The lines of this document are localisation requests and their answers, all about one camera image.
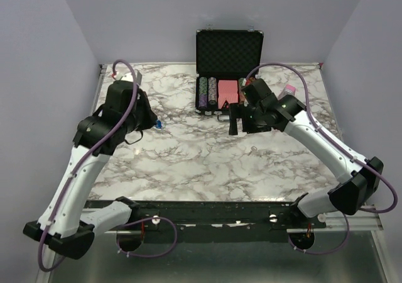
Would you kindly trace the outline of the silver key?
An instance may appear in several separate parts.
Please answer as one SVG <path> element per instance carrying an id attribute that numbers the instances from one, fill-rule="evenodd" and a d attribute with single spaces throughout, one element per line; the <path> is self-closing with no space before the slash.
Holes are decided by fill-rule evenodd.
<path id="1" fill-rule="evenodd" d="M 258 151 L 258 149 L 255 146 L 252 146 L 250 152 L 248 153 L 248 155 L 255 154 L 257 151 Z"/>

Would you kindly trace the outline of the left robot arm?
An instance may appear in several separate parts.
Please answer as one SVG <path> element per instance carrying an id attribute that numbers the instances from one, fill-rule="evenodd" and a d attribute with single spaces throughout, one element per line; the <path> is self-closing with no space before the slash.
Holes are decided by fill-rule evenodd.
<path id="1" fill-rule="evenodd" d="M 135 228 L 139 206 L 126 197 L 88 216 L 82 210 L 96 178 L 126 135 L 142 133 L 156 121 L 144 91 L 129 81 L 113 82 L 105 103 L 79 123 L 67 169 L 51 203 L 38 220 L 25 224 L 23 234 L 61 256 L 78 260 L 95 237 L 121 225 L 127 230 Z"/>

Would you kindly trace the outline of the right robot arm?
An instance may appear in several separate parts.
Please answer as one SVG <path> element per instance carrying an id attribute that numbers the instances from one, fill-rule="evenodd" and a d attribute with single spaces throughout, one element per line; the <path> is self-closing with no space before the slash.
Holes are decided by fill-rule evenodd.
<path id="1" fill-rule="evenodd" d="M 229 105 L 230 135 L 238 134 L 238 119 L 245 133 L 286 133 L 311 151 L 338 182 L 335 187 L 300 196 L 289 212 L 293 226 L 304 227 L 321 213 L 353 215 L 377 190 L 383 162 L 377 157 L 368 159 L 342 143 L 315 118 L 309 118 L 306 106 L 295 96 L 277 99 L 262 79 L 254 80 L 243 91 L 248 104 Z"/>

